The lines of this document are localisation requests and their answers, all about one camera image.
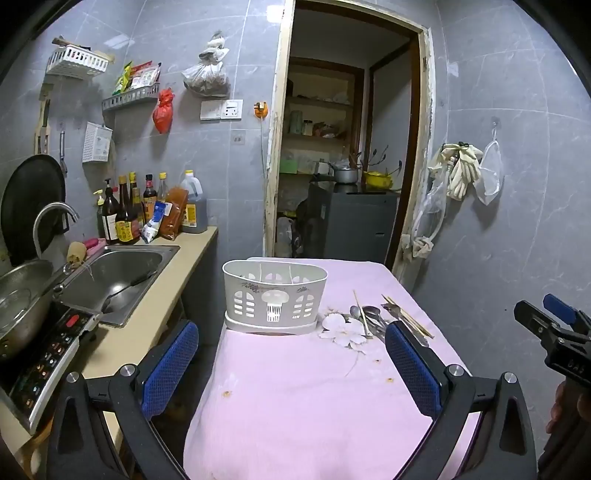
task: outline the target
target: yellow bowl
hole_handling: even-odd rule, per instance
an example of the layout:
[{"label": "yellow bowl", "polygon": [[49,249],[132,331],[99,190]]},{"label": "yellow bowl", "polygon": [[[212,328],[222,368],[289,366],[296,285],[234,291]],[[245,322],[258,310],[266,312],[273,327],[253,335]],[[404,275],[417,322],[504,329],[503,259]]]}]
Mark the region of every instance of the yellow bowl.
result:
[{"label": "yellow bowl", "polygon": [[385,173],[380,173],[377,171],[364,171],[363,176],[365,177],[365,183],[370,185],[371,187],[376,187],[377,189],[389,189],[392,184],[392,174],[386,175]]}]

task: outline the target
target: red button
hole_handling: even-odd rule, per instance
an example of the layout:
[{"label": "red button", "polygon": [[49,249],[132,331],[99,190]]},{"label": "red button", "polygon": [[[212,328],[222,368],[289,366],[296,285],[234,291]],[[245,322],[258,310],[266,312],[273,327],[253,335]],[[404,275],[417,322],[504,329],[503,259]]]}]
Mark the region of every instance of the red button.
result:
[{"label": "red button", "polygon": [[70,320],[68,320],[66,322],[66,326],[68,328],[73,327],[74,324],[78,321],[79,318],[80,318],[80,315],[74,315],[74,316],[72,316],[72,318],[70,318]]}]

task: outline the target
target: white storage box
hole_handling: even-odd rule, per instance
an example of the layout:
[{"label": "white storage box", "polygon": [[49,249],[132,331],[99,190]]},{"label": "white storage box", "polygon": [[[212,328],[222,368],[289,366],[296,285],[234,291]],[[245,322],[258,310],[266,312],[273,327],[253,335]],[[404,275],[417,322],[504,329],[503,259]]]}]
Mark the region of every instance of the white storage box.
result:
[{"label": "white storage box", "polygon": [[109,161],[109,147],[113,131],[92,122],[86,123],[82,163],[87,161]]},{"label": "white storage box", "polygon": [[47,60],[45,73],[86,80],[103,73],[109,60],[74,45],[58,47]]},{"label": "white storage box", "polygon": [[222,267],[226,325],[241,332],[310,333],[327,273],[301,263],[232,260]]}]

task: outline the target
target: power outlet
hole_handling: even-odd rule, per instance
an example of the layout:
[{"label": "power outlet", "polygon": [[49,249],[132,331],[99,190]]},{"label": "power outlet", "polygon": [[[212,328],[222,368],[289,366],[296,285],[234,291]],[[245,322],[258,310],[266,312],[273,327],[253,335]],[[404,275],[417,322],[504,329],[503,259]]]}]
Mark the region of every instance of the power outlet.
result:
[{"label": "power outlet", "polygon": [[242,100],[226,100],[222,105],[222,119],[240,120],[242,118]]}]

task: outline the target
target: chopsticks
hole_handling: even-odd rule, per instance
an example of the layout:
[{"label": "chopsticks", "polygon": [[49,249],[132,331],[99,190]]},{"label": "chopsticks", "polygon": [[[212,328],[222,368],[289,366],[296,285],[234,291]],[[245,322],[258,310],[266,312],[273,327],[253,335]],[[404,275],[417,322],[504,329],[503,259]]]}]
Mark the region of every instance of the chopsticks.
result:
[{"label": "chopsticks", "polygon": [[363,317],[363,328],[365,329],[365,336],[372,336],[372,333],[369,331],[368,320],[367,320],[367,318],[365,318],[365,312],[363,311],[363,308],[361,308],[361,305],[359,304],[359,299],[357,298],[357,292],[355,290],[353,290],[353,295],[355,295],[355,302],[357,303],[357,307],[361,311],[361,316]]},{"label": "chopsticks", "polygon": [[395,301],[393,301],[393,299],[391,299],[390,297],[387,297],[386,295],[384,295],[382,293],[382,297],[384,298],[384,300],[386,302],[388,302],[390,305],[396,306],[400,309],[400,313],[402,315],[404,315],[404,317],[419,331],[421,332],[423,335],[428,336],[429,338],[435,338],[433,335],[431,335],[431,333],[424,327],[422,326],[420,323],[418,323],[406,310],[404,310],[400,305],[398,305]]}]

